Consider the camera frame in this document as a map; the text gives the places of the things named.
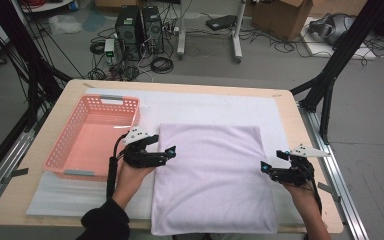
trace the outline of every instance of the concrete floor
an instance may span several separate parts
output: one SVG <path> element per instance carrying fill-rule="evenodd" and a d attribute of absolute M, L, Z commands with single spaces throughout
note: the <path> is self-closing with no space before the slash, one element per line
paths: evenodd
<path fill-rule="evenodd" d="M 68 14 L 66 10 L 52 14 Z M 72 13 L 81 23 L 91 11 Z M 206 29 L 207 18 L 188 21 L 188 26 Z M 58 45 L 76 65 L 82 75 L 91 68 L 90 39 L 99 31 L 114 26 L 114 18 L 106 19 L 94 32 L 55 36 Z M 244 20 L 249 29 L 249 19 Z M 45 38 L 58 69 L 79 78 L 49 38 Z M 327 63 L 327 58 L 302 58 L 297 52 L 281 53 L 267 38 L 260 37 L 252 43 L 242 41 L 243 60 L 235 63 L 233 47 L 228 38 L 205 34 L 187 36 L 186 55 L 183 60 L 172 56 L 174 70 L 167 75 L 151 72 L 151 78 L 140 75 L 136 81 L 238 86 L 251 88 L 292 89 L 317 76 Z M 298 45 L 306 53 L 303 45 Z M 296 100 L 305 95 L 299 94 Z M 12 66 L 0 65 L 0 142 L 24 113 L 27 104 Z M 351 61 L 335 85 L 329 140 L 348 189 L 363 221 L 369 238 L 384 239 L 384 57 L 362 66 L 359 60 Z M 2 227 L 0 239 L 73 239 L 81 228 L 55 227 Z M 351 239 L 348 230 L 332 236 L 333 239 Z M 298 234 L 279 234 L 264 239 L 301 239 Z M 131 239 L 162 239 L 147 232 L 134 232 Z"/>

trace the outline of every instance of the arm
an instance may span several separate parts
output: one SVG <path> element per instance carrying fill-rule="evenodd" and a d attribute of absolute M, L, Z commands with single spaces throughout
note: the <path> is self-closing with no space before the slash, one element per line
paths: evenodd
<path fill-rule="evenodd" d="M 292 196 L 294 205 L 304 221 L 309 239 L 331 239 L 320 216 L 319 208 L 308 184 L 301 187 L 283 184 Z"/>
<path fill-rule="evenodd" d="M 86 230 L 77 239 L 127 240 L 130 236 L 129 217 L 124 209 L 141 186 L 143 179 L 154 169 L 132 168 L 123 162 L 112 199 L 83 216 L 81 221 Z"/>

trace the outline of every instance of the white towel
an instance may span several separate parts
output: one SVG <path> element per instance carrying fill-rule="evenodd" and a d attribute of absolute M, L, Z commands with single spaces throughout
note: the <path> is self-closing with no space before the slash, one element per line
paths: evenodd
<path fill-rule="evenodd" d="M 159 144 L 177 156 L 156 169 L 152 234 L 277 232 L 259 127 L 161 124 Z"/>

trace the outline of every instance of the human hand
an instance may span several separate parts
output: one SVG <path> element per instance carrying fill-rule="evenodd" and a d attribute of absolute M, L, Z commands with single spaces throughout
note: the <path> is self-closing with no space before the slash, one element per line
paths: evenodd
<path fill-rule="evenodd" d="M 292 200 L 294 201 L 298 212 L 302 214 L 304 212 L 308 212 L 309 209 L 318 209 L 317 201 L 314 197 L 314 192 L 310 184 L 304 183 L 299 187 L 289 183 L 283 183 L 282 185 L 291 194 Z"/>
<path fill-rule="evenodd" d="M 299 187 L 287 183 L 282 185 L 291 194 L 294 205 L 304 221 L 309 239 L 331 239 L 320 216 L 312 185 L 308 183 Z"/>
<path fill-rule="evenodd" d="M 143 179 L 151 173 L 152 168 L 133 168 L 124 161 L 121 162 L 117 186 L 112 196 L 113 200 L 123 209 L 132 199 L 142 184 Z"/>

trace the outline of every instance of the basket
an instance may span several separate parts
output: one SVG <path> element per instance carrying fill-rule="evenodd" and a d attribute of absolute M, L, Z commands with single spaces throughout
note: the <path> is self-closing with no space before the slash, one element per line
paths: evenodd
<path fill-rule="evenodd" d="M 139 118 L 138 98 L 83 95 L 43 164 L 44 170 L 62 178 L 106 181 L 115 142 Z"/>

